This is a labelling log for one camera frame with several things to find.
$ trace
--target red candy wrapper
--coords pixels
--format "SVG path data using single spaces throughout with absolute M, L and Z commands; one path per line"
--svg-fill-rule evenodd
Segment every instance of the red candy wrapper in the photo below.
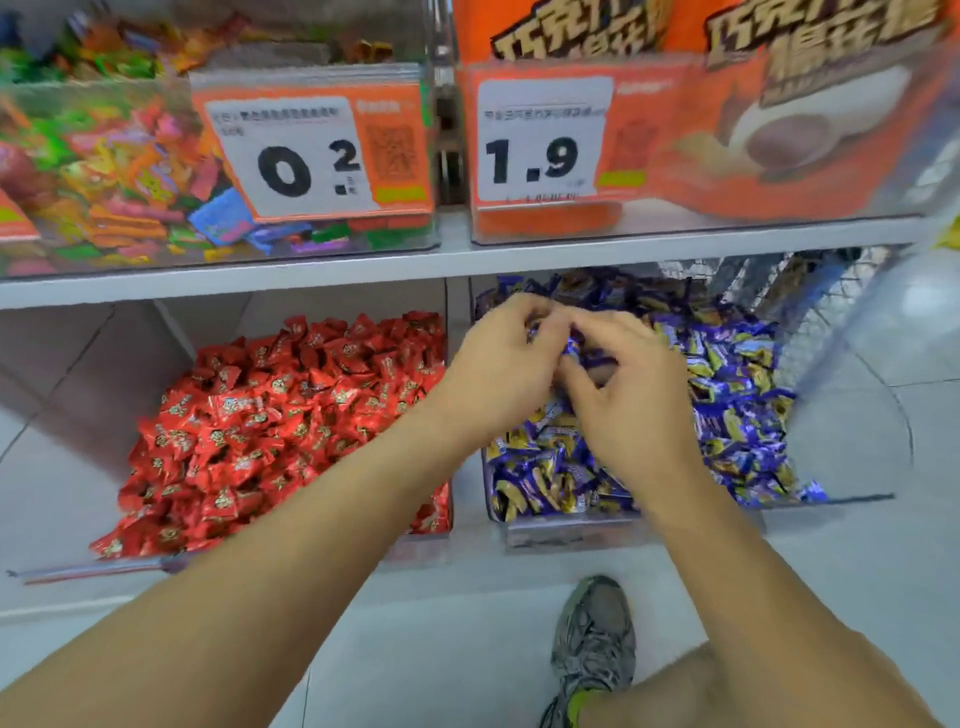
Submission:
M 92 550 L 117 558 L 216 546 L 383 432 L 444 373 L 436 313 L 284 325 L 198 352 L 156 417 L 139 423 L 117 495 L 124 516 Z M 451 526 L 445 483 L 408 533 Z

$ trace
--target hand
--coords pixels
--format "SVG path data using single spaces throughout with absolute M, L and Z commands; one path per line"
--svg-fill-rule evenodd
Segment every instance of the hand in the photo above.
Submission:
M 664 482 L 703 467 L 686 385 L 686 361 L 625 311 L 568 309 L 573 326 L 617 361 L 597 388 L 580 363 L 564 356 L 560 379 L 593 454 L 643 506 Z
M 527 343 L 528 322 L 541 316 L 537 336 Z M 443 413 L 451 434 L 462 431 L 470 449 L 482 448 L 546 401 L 569 335 L 567 309 L 516 293 L 470 329 L 425 403 Z

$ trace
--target left hand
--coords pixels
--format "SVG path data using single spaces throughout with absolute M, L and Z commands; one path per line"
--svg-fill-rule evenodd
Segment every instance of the left hand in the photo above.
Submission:
M 528 322 L 545 316 L 527 343 Z M 444 378 L 426 398 L 470 449 L 519 427 L 550 392 L 570 335 L 563 306 L 515 293 L 470 329 Z

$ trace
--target shoe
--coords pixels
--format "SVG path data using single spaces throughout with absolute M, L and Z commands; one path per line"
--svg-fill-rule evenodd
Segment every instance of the shoe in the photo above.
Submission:
M 550 665 L 560 693 L 543 712 L 540 728 L 570 728 L 566 707 L 577 691 L 613 692 L 634 682 L 634 620 L 613 579 L 591 576 L 577 585 L 560 615 Z

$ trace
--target shelf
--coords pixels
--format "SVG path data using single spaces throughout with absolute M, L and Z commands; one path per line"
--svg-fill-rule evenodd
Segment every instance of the shelf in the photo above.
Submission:
M 930 220 L 899 217 L 483 247 L 470 242 L 465 211 L 439 217 L 443 243 L 431 251 L 5 280 L 0 309 L 896 245 L 932 234 Z

